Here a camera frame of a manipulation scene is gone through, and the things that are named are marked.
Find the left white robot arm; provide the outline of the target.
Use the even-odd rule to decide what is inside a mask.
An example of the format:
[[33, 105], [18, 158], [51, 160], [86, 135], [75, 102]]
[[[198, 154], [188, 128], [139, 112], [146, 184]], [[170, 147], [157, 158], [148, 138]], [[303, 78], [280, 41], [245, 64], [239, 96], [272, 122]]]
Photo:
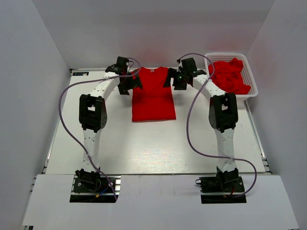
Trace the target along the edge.
[[139, 64], [131, 57], [118, 57], [115, 64], [108, 66], [102, 77], [96, 80], [87, 80], [79, 84], [96, 83], [97, 85], [87, 94], [79, 98], [79, 123], [83, 132], [83, 141], [76, 142], [83, 149], [84, 163], [93, 167], [94, 172], [108, 176], [101, 171], [99, 165], [99, 142], [102, 130], [107, 123], [106, 101], [113, 90], [119, 87], [120, 94], [128, 90], [141, 87], [141, 81], [136, 73], [130, 70], [130, 63]]

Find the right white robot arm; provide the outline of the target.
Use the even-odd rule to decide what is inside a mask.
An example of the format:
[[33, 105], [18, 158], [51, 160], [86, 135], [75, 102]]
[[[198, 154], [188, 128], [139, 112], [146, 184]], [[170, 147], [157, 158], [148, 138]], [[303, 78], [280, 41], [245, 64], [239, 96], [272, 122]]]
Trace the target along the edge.
[[[222, 191], [228, 191], [238, 180], [238, 169], [234, 157], [234, 130], [238, 122], [238, 109], [236, 95], [227, 93], [220, 89], [211, 78], [216, 73], [216, 67], [210, 59], [205, 57], [210, 63], [212, 70], [198, 70], [194, 58], [179, 58], [177, 69], [170, 69], [163, 87], [170, 86], [173, 79], [175, 90], [185, 90], [187, 85], [191, 85], [198, 90], [188, 111], [186, 121], [186, 135], [189, 146], [194, 152], [201, 156], [218, 160], [216, 184]], [[203, 95], [209, 102], [208, 119], [213, 128], [216, 140], [218, 155], [209, 155], [198, 151], [191, 143], [189, 136], [189, 122], [193, 106], [199, 95]]]

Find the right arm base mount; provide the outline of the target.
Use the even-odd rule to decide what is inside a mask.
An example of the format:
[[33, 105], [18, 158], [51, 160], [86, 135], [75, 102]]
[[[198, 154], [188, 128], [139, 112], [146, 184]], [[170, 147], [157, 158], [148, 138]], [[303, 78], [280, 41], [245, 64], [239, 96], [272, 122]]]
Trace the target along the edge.
[[245, 192], [242, 177], [222, 188], [216, 177], [200, 177], [195, 180], [200, 187], [202, 204], [244, 204], [246, 196], [236, 197]]

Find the red t shirt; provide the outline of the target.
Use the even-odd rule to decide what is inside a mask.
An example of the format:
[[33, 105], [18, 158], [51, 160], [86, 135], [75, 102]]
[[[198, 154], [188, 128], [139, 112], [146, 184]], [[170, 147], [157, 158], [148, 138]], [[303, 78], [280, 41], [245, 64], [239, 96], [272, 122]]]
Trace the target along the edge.
[[132, 122], [175, 120], [176, 111], [171, 87], [164, 87], [169, 68], [134, 70], [142, 88], [132, 93]]

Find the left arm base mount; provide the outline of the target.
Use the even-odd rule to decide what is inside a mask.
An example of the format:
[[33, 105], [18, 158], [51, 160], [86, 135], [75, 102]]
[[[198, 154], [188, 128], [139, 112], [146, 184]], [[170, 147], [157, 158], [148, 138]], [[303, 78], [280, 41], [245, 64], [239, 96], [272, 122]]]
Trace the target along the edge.
[[76, 170], [72, 183], [71, 203], [115, 203], [120, 193], [120, 176], [108, 179], [98, 172]]

